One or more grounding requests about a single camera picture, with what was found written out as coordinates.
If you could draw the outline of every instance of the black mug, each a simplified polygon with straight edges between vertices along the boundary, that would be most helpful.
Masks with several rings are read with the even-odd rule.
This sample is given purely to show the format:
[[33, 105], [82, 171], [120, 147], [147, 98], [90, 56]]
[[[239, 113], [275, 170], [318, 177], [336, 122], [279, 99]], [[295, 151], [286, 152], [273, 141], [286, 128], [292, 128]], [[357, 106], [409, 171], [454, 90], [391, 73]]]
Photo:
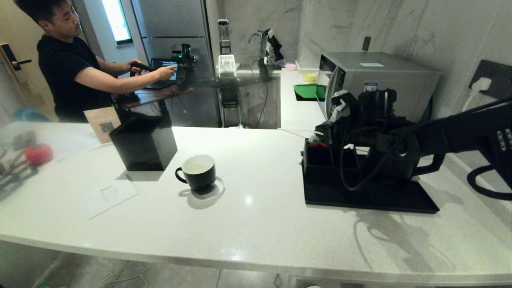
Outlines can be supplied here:
[[[183, 171], [185, 179], [181, 178], [178, 171]], [[214, 159], [208, 155], [191, 157], [183, 163], [183, 167], [176, 169], [174, 175], [179, 181], [190, 185], [190, 189], [194, 192], [200, 194], [215, 183]]]

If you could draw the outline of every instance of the silver microwave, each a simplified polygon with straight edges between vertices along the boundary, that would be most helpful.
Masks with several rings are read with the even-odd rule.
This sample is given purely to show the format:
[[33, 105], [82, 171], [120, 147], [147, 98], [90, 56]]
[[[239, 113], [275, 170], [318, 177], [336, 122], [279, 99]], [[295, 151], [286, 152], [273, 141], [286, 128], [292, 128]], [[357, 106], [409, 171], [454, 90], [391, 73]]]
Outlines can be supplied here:
[[357, 98], [364, 91], [393, 89], [395, 115], [419, 122], [440, 76], [439, 70], [383, 52], [324, 53], [316, 96], [327, 120], [332, 113], [330, 99], [337, 91], [347, 90]]

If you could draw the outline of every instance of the window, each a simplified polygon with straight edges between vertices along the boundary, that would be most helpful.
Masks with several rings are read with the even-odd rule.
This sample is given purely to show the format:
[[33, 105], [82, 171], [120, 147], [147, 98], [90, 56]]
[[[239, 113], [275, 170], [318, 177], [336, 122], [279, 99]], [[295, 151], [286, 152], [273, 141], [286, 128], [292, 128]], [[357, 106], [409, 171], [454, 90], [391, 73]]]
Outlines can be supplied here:
[[118, 45], [132, 43], [132, 36], [124, 18], [120, 0], [102, 0], [110, 28]]

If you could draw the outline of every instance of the tile floor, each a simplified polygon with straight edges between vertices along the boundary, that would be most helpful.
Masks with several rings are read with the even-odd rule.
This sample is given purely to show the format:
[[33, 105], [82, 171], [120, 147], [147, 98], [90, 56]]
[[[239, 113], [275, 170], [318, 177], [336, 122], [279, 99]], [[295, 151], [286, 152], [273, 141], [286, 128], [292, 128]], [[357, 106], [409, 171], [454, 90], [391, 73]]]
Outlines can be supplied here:
[[[127, 267], [123, 271], [105, 280], [109, 273], [115, 273], [125, 266]], [[136, 277], [140, 274], [143, 274], [147, 282], [146, 288], [288, 288], [289, 281], [289, 275], [284, 274], [278, 275], [160, 263], [151, 264], [63, 252], [32, 288], [40, 288], [42, 285], [49, 286], [50, 288], [62, 286], [67, 288], [144, 288], [144, 280]], [[114, 282], [126, 278], [133, 279]], [[325, 281], [312, 283], [311, 281], [299, 280], [297, 281], [296, 288], [305, 288], [311, 284], [321, 285], [322, 288], [396, 287], [364, 286], [361, 284], [342, 284]], [[494, 288], [512, 288], [512, 286], [494, 286]]]

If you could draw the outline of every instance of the laptop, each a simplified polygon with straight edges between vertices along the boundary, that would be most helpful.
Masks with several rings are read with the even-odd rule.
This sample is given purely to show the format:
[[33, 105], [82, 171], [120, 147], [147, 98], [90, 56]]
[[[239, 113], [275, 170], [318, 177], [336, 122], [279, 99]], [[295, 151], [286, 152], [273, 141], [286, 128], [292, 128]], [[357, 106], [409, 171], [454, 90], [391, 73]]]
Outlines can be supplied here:
[[170, 59], [163, 59], [163, 58], [151, 58], [150, 67], [153, 69], [158, 69], [160, 67], [167, 67], [167, 66], [176, 66], [176, 73], [169, 78], [169, 80], [158, 80], [153, 84], [150, 84], [146, 86], [146, 89], [152, 89], [152, 90], [161, 90], [164, 88], [167, 88], [173, 84], [176, 84], [176, 77], [178, 76], [178, 63], [175, 61], [171, 61]]

